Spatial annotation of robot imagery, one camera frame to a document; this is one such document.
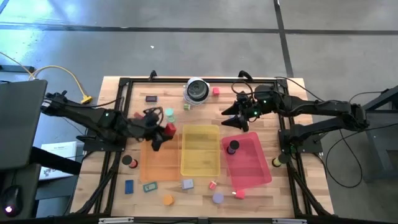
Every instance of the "orange puck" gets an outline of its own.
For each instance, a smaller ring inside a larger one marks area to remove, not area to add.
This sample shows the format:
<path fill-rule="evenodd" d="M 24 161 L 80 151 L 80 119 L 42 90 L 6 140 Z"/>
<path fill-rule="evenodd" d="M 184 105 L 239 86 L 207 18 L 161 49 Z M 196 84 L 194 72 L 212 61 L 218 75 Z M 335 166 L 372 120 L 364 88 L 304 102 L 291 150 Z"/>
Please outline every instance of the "orange puck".
<path fill-rule="evenodd" d="M 172 205 L 174 203 L 174 198 L 171 195 L 164 195 L 163 204 L 164 205 Z"/>

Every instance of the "yellow tray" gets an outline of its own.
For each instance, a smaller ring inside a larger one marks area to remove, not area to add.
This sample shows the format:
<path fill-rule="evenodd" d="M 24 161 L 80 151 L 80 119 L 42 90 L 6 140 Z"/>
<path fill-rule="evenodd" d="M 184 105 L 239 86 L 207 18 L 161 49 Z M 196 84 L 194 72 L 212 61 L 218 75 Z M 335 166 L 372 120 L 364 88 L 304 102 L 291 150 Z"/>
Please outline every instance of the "yellow tray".
<path fill-rule="evenodd" d="M 220 130 L 217 125 L 184 125 L 181 174 L 205 177 L 220 174 Z"/>

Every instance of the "pink tray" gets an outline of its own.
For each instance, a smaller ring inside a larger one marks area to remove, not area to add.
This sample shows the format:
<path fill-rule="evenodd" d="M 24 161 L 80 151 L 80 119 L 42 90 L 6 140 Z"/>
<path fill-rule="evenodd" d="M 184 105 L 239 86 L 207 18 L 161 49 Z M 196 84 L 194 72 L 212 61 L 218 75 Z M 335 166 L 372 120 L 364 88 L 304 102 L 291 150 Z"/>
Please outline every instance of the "pink tray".
<path fill-rule="evenodd" d="M 226 149 L 232 140 L 239 142 L 239 149 L 235 154 L 229 155 Z M 223 138 L 221 143 L 235 190 L 252 188 L 272 181 L 257 133 L 228 136 Z"/>

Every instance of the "red object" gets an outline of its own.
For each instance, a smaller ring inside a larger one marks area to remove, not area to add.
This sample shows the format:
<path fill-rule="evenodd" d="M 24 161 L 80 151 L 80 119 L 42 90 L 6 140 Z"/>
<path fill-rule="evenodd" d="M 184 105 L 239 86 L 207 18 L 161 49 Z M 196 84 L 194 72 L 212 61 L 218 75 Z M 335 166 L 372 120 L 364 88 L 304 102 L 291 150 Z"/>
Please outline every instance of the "red object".
<path fill-rule="evenodd" d="M 236 150 L 235 154 L 230 155 L 227 153 L 227 148 L 232 140 L 239 142 L 239 149 Z M 250 132 L 228 136 L 223 138 L 221 143 L 223 145 L 221 150 L 226 158 L 233 189 L 253 188 L 272 181 L 271 172 L 257 133 Z"/>
<path fill-rule="evenodd" d="M 135 112 L 135 113 L 134 113 L 134 117 L 135 117 L 135 118 L 139 118 L 139 119 L 142 119 L 142 118 L 143 118 L 143 116 L 141 116 L 141 114 L 139 114 L 138 112 Z"/>
<path fill-rule="evenodd" d="M 136 168 L 137 166 L 138 166 L 138 161 L 136 161 L 135 159 L 133 159 L 129 164 L 129 167 L 132 169 Z"/>
<path fill-rule="evenodd" d="M 167 123 L 166 128 L 164 129 L 164 133 L 168 136 L 174 136 L 176 132 L 176 128 L 173 123 Z"/>
<path fill-rule="evenodd" d="M 220 94 L 220 89 L 218 87 L 213 88 L 213 96 L 218 96 Z"/>
<path fill-rule="evenodd" d="M 217 186 L 217 183 L 214 182 L 214 181 L 211 181 L 210 184 L 209 184 L 209 188 L 210 188 L 211 190 L 216 189 L 216 186 Z"/>
<path fill-rule="evenodd" d="M 235 194 L 235 198 L 237 199 L 244 199 L 244 191 L 243 190 L 237 190 L 236 192 L 233 192 Z"/>

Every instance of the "pink cube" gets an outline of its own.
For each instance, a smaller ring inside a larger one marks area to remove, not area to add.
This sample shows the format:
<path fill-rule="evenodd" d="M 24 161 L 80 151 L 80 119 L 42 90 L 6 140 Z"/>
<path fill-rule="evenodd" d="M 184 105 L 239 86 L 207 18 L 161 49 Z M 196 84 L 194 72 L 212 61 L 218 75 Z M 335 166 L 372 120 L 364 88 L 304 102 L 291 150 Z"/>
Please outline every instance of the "pink cube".
<path fill-rule="evenodd" d="M 210 188 L 211 190 L 216 189 L 216 186 L 217 186 L 217 183 L 214 182 L 214 181 L 211 181 L 210 184 L 209 184 L 209 188 Z"/>
<path fill-rule="evenodd" d="M 244 191 L 243 190 L 237 190 L 236 192 L 232 192 L 232 194 L 235 194 L 235 198 L 237 198 L 237 199 L 244 199 Z"/>
<path fill-rule="evenodd" d="M 218 96 L 220 94 L 220 89 L 218 87 L 213 88 L 213 96 Z"/>

